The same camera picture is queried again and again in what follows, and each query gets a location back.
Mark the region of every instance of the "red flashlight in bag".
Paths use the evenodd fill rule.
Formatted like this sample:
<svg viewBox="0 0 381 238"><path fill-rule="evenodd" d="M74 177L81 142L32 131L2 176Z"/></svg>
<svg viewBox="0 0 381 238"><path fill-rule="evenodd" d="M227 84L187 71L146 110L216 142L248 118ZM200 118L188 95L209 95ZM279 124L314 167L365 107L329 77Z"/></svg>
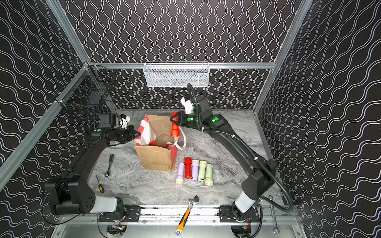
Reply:
<svg viewBox="0 0 381 238"><path fill-rule="evenodd" d="M171 136L179 137L179 127L172 122L172 130L171 130Z"/></svg>
<svg viewBox="0 0 381 238"><path fill-rule="evenodd" d="M185 158L185 178L186 179L190 179L192 177L191 164L192 164L192 159Z"/></svg>

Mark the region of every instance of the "combination wrench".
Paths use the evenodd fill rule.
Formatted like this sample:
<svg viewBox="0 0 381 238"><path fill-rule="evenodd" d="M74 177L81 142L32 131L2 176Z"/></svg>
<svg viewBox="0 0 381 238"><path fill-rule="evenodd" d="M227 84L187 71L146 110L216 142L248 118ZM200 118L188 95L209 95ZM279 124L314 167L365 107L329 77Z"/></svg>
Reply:
<svg viewBox="0 0 381 238"><path fill-rule="evenodd" d="M275 234L277 233L278 235L280 234L280 231L278 229L278 225L277 225L277 219L275 217L275 210L274 210L274 205L273 204L270 204L271 206L271 214L272 214L272 220L273 220L273 223L274 223L274 229L272 230L272 232Z"/></svg>

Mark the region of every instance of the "marble tabletop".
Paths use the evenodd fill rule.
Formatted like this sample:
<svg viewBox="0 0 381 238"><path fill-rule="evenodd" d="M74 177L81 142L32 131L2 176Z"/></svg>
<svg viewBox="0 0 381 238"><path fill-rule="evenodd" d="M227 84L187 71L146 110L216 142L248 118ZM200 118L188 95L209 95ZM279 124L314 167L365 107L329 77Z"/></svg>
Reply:
<svg viewBox="0 0 381 238"><path fill-rule="evenodd" d="M258 133L251 111L213 111L221 113L233 127L235 132L258 154L267 158L261 137ZM137 130L145 115L171 116L172 111L155 110L120 110L130 116L129 125ZM135 151L135 143L117 145L106 148L89 178L89 186L101 194L95 175L98 175L105 192L102 196L118 196L125 204L187 204L189 198L198 195L199 204L231 204L241 193L241 183L247 178L236 159L215 139L200 131L183 128L187 137L185 150L178 150L176 169L174 172L153 171L144 169ZM103 175L108 168L109 156L114 154L109 177ZM205 160L213 164L213 186L205 186L199 182L185 179L183 184L176 184L178 163L185 157ZM272 195L274 200L282 204L280 189L273 185L264 196Z"/></svg>

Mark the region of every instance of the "wavy line pattern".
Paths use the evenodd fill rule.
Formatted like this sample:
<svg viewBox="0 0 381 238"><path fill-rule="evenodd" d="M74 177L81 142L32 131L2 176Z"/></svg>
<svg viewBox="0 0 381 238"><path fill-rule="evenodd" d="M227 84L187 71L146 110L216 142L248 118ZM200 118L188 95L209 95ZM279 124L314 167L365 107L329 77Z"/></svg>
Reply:
<svg viewBox="0 0 381 238"><path fill-rule="evenodd" d="M315 0L259 112L310 238L381 234L380 33L380 1Z"/></svg>
<svg viewBox="0 0 381 238"><path fill-rule="evenodd" d="M301 0L61 0L94 62L273 62Z"/></svg>
<svg viewBox="0 0 381 238"><path fill-rule="evenodd" d="M0 45L2 165L82 63L45 0L0 1ZM0 237L51 236L41 219L44 183L68 166L92 126L65 114L50 125L0 192Z"/></svg>
<svg viewBox="0 0 381 238"><path fill-rule="evenodd" d="M211 70L209 86L195 90L207 97L213 109L252 109L268 74L268 69ZM120 70L110 94L122 109L179 109L187 92L149 88L142 70Z"/></svg>
<svg viewBox="0 0 381 238"><path fill-rule="evenodd" d="M63 110L56 117L0 193L0 237L51 236L54 226L41 218L44 184L68 167L94 127L94 122L74 120ZM43 213L58 220L47 204Z"/></svg>
<svg viewBox="0 0 381 238"><path fill-rule="evenodd" d="M0 2L0 165L81 65L44 0Z"/></svg>

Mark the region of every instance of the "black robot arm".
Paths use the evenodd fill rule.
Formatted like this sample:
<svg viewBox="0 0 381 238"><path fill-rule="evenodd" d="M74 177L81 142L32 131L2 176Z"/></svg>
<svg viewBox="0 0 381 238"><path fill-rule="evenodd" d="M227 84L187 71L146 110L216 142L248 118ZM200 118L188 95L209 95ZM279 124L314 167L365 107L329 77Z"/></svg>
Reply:
<svg viewBox="0 0 381 238"><path fill-rule="evenodd" d="M120 126L115 128L118 120ZM46 182L45 191L49 191L46 199L51 212L54 215L63 215L93 211L96 196L87 181L99 155L110 145L110 141L127 143L138 136L140 133L134 130L134 126L127 125L123 115L101 114L98 128L87 135L84 147L69 167L59 177ZM123 202L118 201L116 211L123 217Z"/></svg>
<svg viewBox="0 0 381 238"><path fill-rule="evenodd" d="M245 217L247 211L254 203L258 203L261 195L276 182L289 203L289 209L283 209L278 204L276 207L285 211L293 210L293 202L284 189L283 185L276 178L277 164L273 159L265 160L262 156L252 150L233 130L229 122L221 114L213 114L209 103L204 96L196 96L192 85L187 86L190 94L183 100L185 106L189 101L193 107L193 112L180 111L171 117L171 121L177 126L194 128L204 133L208 133L212 138L219 141L240 163L244 172L248 176L242 182L243 193L233 203L233 214L240 220Z"/></svg>

